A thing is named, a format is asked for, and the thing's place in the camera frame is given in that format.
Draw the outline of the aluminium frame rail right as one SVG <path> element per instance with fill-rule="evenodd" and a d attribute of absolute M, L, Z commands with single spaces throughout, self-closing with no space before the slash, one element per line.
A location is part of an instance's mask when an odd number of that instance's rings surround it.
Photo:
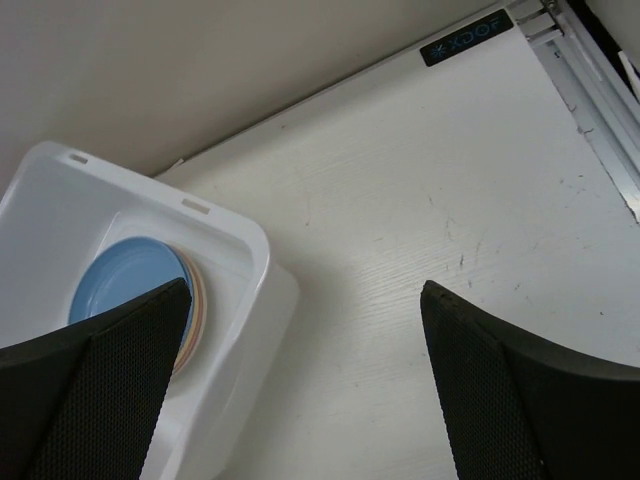
<path fill-rule="evenodd" d="M 639 218 L 639 102 L 566 1 L 505 1 L 574 121 Z"/>

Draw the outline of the blue plate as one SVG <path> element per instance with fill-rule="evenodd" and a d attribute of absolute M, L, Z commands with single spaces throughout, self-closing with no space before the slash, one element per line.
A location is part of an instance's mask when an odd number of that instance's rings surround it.
<path fill-rule="evenodd" d="M 191 306 L 189 309 L 189 313 L 188 313 L 188 317 L 187 317 L 187 322 L 186 322 L 186 326 L 184 328 L 184 332 L 182 335 L 182 339 L 181 339 L 181 345 L 180 348 L 183 348 L 185 346 L 185 344 L 187 343 L 187 339 L 189 337 L 189 333 L 190 330 L 192 328 L 193 325 L 193 315 L 194 315 L 194 307 L 196 305 L 196 299 L 195 299 L 195 290 L 194 290 L 194 283 L 193 283 L 193 275 L 191 273 L 191 269 L 187 263 L 187 260 L 185 259 L 183 252 L 178 249 L 177 247 L 173 246 L 172 250 L 174 251 L 174 254 L 176 255 L 176 257 L 178 258 L 178 260 L 181 263 L 183 272 L 184 272 L 184 278 L 186 280 L 187 286 L 189 288 L 189 292 L 191 295 Z"/>
<path fill-rule="evenodd" d="M 67 323 L 104 313 L 177 278 L 193 288 L 184 262 L 168 244 L 141 236 L 121 240 L 101 252 L 81 277 Z"/>

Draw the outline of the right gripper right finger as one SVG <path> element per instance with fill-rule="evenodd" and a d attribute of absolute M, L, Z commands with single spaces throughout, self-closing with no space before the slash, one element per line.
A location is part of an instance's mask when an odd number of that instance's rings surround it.
<path fill-rule="evenodd" d="M 458 478 L 638 478 L 638 368 L 551 342 L 432 280 L 420 311 Z"/>

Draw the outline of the white table board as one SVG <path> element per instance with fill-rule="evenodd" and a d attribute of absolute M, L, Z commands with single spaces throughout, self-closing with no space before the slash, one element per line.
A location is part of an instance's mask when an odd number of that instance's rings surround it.
<path fill-rule="evenodd" d="M 416 50 L 163 179 L 258 222 L 298 309 L 227 479 L 452 479 L 419 308 L 433 280 L 639 362 L 639 227 L 523 35 Z"/>

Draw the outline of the white plastic bin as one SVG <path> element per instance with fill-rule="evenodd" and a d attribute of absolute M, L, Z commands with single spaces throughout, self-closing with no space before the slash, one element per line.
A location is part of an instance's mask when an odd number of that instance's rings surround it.
<path fill-rule="evenodd" d="M 89 154 L 40 143 L 1 201 L 1 343 L 63 327 L 90 263 L 134 236 L 187 254 L 207 303 L 200 342 L 169 384 L 141 475 L 212 479 L 228 463 L 299 296 L 254 221 Z"/>

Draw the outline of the black logo sticker right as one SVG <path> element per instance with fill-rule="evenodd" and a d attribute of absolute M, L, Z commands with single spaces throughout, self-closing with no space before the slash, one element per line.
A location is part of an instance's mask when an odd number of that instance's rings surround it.
<path fill-rule="evenodd" d="M 423 46 L 420 54 L 426 66 L 433 67 L 513 27 L 507 11 L 500 9 Z"/>

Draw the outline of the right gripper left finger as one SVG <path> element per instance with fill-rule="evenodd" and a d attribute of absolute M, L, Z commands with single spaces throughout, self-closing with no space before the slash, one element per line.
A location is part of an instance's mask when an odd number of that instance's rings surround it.
<path fill-rule="evenodd" d="M 2 478 L 139 478 L 191 302 L 176 278 L 2 348 Z"/>

